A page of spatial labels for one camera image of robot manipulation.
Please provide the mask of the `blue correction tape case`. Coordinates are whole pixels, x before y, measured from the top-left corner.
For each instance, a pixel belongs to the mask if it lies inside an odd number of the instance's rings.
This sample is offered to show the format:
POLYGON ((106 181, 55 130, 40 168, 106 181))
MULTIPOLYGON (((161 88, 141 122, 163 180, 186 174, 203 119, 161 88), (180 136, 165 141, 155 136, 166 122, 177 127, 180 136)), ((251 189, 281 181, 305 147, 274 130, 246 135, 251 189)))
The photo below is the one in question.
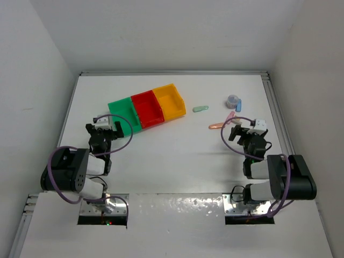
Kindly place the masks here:
POLYGON ((241 108, 242 108, 242 100, 239 99, 239 100, 238 100, 238 103, 237 103, 237 105, 236 105, 235 111, 236 111, 236 112, 241 112, 241 108))

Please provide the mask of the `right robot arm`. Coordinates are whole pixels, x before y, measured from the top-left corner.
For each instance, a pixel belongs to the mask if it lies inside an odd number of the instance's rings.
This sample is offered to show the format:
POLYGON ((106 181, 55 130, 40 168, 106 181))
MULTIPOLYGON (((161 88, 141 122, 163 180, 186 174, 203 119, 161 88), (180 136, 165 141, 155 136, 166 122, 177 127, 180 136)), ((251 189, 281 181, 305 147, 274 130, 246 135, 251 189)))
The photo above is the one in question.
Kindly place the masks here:
POLYGON ((317 186, 301 155, 268 155, 272 143, 265 139, 268 129, 266 121, 255 119, 250 128, 235 125, 231 128, 229 141, 239 137, 238 145, 243 147, 243 174, 251 180, 265 180, 263 183, 242 186, 242 196, 234 200, 245 205, 259 205, 266 201, 275 203, 295 200, 314 200, 317 186))

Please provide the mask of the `round tape roll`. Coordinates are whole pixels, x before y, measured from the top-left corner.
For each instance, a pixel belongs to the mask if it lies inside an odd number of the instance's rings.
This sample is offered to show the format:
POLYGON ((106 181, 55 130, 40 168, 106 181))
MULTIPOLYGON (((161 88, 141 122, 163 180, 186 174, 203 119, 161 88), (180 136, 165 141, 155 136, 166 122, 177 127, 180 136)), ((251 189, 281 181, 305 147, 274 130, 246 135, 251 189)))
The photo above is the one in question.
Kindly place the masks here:
POLYGON ((238 102, 239 102, 239 97, 237 95, 229 95, 226 100, 226 106, 229 109, 236 109, 238 102))

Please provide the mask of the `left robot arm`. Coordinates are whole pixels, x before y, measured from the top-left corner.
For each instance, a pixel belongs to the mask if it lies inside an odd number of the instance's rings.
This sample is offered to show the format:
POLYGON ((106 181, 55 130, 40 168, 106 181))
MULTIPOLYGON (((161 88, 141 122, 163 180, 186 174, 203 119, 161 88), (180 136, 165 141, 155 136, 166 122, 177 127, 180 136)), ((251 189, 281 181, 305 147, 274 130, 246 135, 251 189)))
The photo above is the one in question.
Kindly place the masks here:
POLYGON ((44 191, 58 189, 61 194, 70 192, 93 205, 106 206, 107 186, 93 181, 91 176, 100 178, 109 174, 111 143, 123 138, 124 132, 119 121, 111 126, 104 118, 85 127, 90 134, 89 147, 58 148, 42 173, 40 185, 44 191))

